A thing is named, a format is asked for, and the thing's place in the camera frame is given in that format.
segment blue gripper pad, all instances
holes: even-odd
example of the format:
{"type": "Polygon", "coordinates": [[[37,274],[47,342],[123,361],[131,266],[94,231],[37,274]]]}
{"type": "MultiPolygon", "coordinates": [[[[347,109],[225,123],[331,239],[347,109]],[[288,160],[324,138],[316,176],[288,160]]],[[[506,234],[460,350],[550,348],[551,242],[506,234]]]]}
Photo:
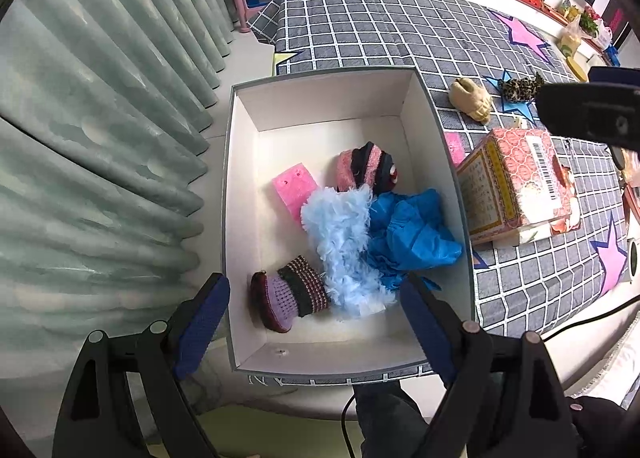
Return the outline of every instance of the blue gripper pad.
{"type": "Polygon", "coordinates": [[[589,82],[640,86],[640,70],[635,68],[592,66],[589,70],[589,82]]]}
{"type": "Polygon", "coordinates": [[[225,276],[220,276],[180,336],[174,365],[174,374],[178,380],[183,380],[198,369],[213,333],[225,314],[229,295],[229,281],[225,276]]]}
{"type": "Polygon", "coordinates": [[[452,384],[457,371],[451,359],[449,339],[408,279],[400,284],[400,304],[431,369],[440,375],[445,384],[452,384]]]}

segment box rim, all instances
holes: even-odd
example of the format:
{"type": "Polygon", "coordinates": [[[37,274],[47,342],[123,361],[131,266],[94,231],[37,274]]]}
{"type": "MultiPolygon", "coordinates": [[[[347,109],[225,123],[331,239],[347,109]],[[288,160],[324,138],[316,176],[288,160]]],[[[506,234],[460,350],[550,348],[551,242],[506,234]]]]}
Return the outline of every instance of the box rim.
{"type": "MultiPolygon", "coordinates": [[[[221,210],[221,215],[220,215],[220,232],[221,232],[221,239],[220,239],[220,263],[221,263],[221,270],[222,270],[222,274],[224,276],[226,276],[226,232],[225,232],[225,226],[226,226],[226,177],[227,177],[227,170],[228,170],[228,156],[229,156],[229,142],[230,142],[230,138],[231,138],[231,121],[233,119],[233,114],[234,114],[234,105],[235,105],[235,100],[236,100],[236,95],[239,91],[244,90],[246,88],[252,88],[254,86],[259,86],[261,84],[264,84],[266,81],[271,80],[271,79],[278,79],[278,80],[293,80],[293,79],[298,79],[298,78],[302,78],[302,77],[313,77],[313,76],[321,76],[321,75],[329,75],[329,74],[335,74],[338,72],[368,72],[368,71],[384,71],[384,70],[405,70],[407,72],[412,72],[413,75],[416,76],[416,78],[418,79],[418,82],[420,83],[420,87],[422,88],[422,91],[424,92],[425,96],[427,97],[429,104],[431,106],[431,112],[434,113],[436,115],[436,119],[438,120],[438,122],[440,123],[440,127],[438,128],[438,132],[440,134],[440,139],[443,143],[444,146],[447,145],[446,140],[444,138],[444,130],[442,127],[442,121],[440,120],[440,116],[437,115],[436,112],[436,105],[435,102],[433,101],[433,98],[431,97],[431,93],[429,92],[429,89],[427,88],[426,84],[424,83],[424,80],[422,79],[421,75],[420,75],[420,71],[417,69],[417,67],[415,66],[353,66],[353,67],[339,67],[339,68],[328,68],[328,69],[321,69],[321,70],[313,70],[313,71],[304,71],[304,72],[296,72],[296,73],[289,73],[289,74],[283,74],[283,75],[274,75],[274,76],[269,76],[269,77],[263,77],[261,79],[255,79],[253,81],[247,81],[244,83],[239,83],[239,84],[235,84],[231,86],[231,96],[229,99],[229,116],[226,122],[226,133],[225,133],[225,157],[224,157],[224,164],[223,164],[223,179],[222,179],[222,210],[221,210]]],[[[464,205],[463,205],[463,201],[462,201],[462,191],[460,190],[460,182],[458,181],[458,174],[456,172],[456,168],[453,164],[453,161],[451,159],[451,154],[449,152],[449,149],[446,149],[447,151],[447,159],[449,161],[449,170],[451,172],[452,178],[453,178],[453,183],[454,183],[454,187],[456,189],[456,195],[458,196],[458,208],[460,210],[460,217],[462,219],[462,226],[463,226],[463,231],[464,231],[464,243],[466,245],[466,266],[468,268],[468,273],[469,273],[469,278],[470,278],[470,286],[469,286],[469,293],[471,296],[471,308],[470,308],[470,312],[468,313],[470,315],[470,318],[472,320],[478,320],[478,314],[476,312],[476,287],[475,287],[475,280],[474,280],[474,268],[473,268],[473,255],[472,255],[472,245],[471,245],[471,240],[469,237],[469,228],[468,228],[468,224],[466,221],[466,213],[465,213],[465,209],[464,209],[464,205]]],[[[225,325],[227,328],[227,336],[226,336],[226,347],[228,348],[228,355],[229,355],[229,364],[231,365],[231,370],[233,372],[235,371],[240,371],[244,374],[251,374],[251,371],[247,371],[247,370],[242,370],[240,369],[238,366],[236,366],[236,359],[234,356],[234,350],[233,350],[233,339],[231,337],[231,322],[229,319],[229,315],[228,315],[228,309],[226,311],[226,320],[225,320],[225,325]]],[[[415,366],[419,366],[424,364],[425,362],[428,362],[427,359],[425,358],[424,361],[418,362],[415,364],[415,366]]],[[[369,375],[369,374],[373,374],[373,373],[386,373],[388,371],[392,371],[394,369],[403,369],[404,368],[404,364],[402,366],[396,367],[396,368],[389,368],[388,370],[385,369],[384,372],[380,372],[380,371],[369,371],[369,372],[363,372],[362,374],[348,374],[349,376],[352,377],[357,377],[358,375],[369,375]]],[[[414,367],[414,364],[408,364],[406,367],[411,368],[414,367]]],[[[299,374],[268,374],[268,373],[263,373],[263,372],[259,372],[260,376],[265,376],[265,377],[273,377],[273,378],[278,378],[278,377],[308,377],[309,380],[313,379],[314,377],[335,377],[335,378],[340,378],[340,377],[347,377],[346,374],[335,374],[335,375],[299,375],[299,374]]]]}
{"type": "MultiPolygon", "coordinates": [[[[404,371],[409,371],[412,369],[417,369],[420,367],[424,367],[425,364],[428,366],[428,370],[423,370],[421,371],[422,375],[434,375],[435,372],[433,371],[431,365],[429,364],[429,361],[427,360],[427,358],[425,357],[424,359],[420,360],[420,361],[415,361],[415,362],[409,362],[408,364],[400,364],[399,366],[390,366],[388,368],[380,368],[380,369],[376,369],[376,370],[369,370],[367,372],[361,372],[361,373],[341,373],[341,374],[313,374],[313,375],[299,375],[299,374],[291,374],[291,373],[274,373],[274,372],[260,372],[260,371],[256,371],[256,370],[245,370],[242,368],[237,368],[236,370],[243,373],[243,374],[247,374],[247,375],[252,375],[255,377],[269,377],[269,378],[273,378],[273,379],[278,379],[278,378],[305,378],[306,380],[329,380],[329,379],[335,379],[335,380],[339,380],[339,379],[344,379],[344,380],[350,380],[350,379],[358,379],[361,377],[370,377],[372,375],[379,375],[380,376],[380,380],[371,380],[370,382],[382,382],[384,379],[384,375],[388,375],[389,373],[393,373],[393,372],[404,372],[404,371]]],[[[396,378],[387,378],[386,380],[396,380],[396,378]]],[[[332,386],[341,386],[342,384],[332,384],[332,386]]]]}

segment pink sticker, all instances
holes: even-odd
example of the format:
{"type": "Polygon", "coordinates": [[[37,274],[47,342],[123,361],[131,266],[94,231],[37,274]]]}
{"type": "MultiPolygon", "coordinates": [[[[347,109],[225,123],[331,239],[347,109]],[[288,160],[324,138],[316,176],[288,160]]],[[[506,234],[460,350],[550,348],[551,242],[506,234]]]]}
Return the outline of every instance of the pink sticker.
{"type": "Polygon", "coordinates": [[[460,135],[457,133],[453,133],[452,131],[446,131],[444,134],[444,139],[447,143],[447,148],[449,148],[449,153],[451,155],[451,159],[453,160],[453,165],[458,167],[466,157],[465,148],[462,146],[460,135]]]}
{"type": "Polygon", "coordinates": [[[304,165],[297,164],[277,175],[271,182],[293,219],[301,223],[300,209],[311,193],[318,189],[318,184],[309,171],[304,165]]]}

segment pink sponge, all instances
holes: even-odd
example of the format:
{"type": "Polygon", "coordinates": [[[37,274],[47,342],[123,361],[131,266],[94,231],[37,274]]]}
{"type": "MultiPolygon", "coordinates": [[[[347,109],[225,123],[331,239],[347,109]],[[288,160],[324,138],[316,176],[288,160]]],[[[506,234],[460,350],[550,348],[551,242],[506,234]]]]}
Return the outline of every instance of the pink sponge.
{"type": "Polygon", "coordinates": [[[289,213],[298,223],[300,221],[300,209],[311,196],[311,193],[318,189],[318,184],[302,164],[297,164],[287,169],[284,173],[277,175],[272,180],[273,186],[289,209],[289,213]]]}

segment beige shoe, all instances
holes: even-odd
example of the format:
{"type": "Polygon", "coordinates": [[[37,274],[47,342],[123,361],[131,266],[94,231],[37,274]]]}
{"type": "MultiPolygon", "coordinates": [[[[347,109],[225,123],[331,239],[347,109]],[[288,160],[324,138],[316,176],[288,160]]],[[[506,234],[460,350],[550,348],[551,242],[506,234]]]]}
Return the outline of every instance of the beige shoe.
{"type": "Polygon", "coordinates": [[[449,87],[449,101],[473,120],[487,124],[491,114],[491,95],[467,77],[460,77],[449,87]]]}

